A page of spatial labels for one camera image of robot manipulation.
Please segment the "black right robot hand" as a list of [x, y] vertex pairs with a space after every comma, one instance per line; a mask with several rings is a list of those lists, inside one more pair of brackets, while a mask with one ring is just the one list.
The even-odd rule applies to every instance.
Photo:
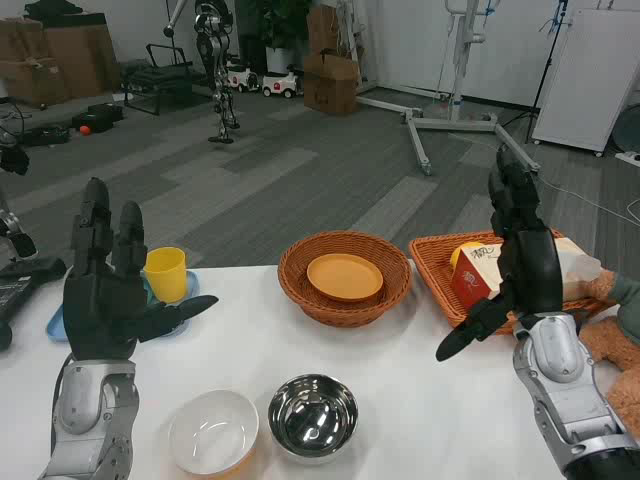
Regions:
[[540, 204], [533, 174], [515, 153], [501, 147], [491, 170], [488, 190], [494, 212], [491, 226], [503, 239], [497, 260], [501, 275], [499, 294], [471, 308], [463, 323], [440, 343], [436, 359], [443, 362], [473, 341], [493, 335], [520, 314], [531, 327], [535, 314], [562, 310], [563, 282], [559, 257], [551, 230], [537, 214]]

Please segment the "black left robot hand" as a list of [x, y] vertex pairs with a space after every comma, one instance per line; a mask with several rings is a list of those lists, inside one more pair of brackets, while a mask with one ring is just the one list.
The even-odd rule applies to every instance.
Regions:
[[201, 295], [178, 305], [147, 304], [141, 270], [148, 249], [140, 207], [125, 203], [119, 231], [111, 228], [106, 184], [87, 183], [74, 218], [73, 266], [63, 293], [63, 320], [77, 361], [127, 360], [138, 343], [164, 336], [218, 302]]

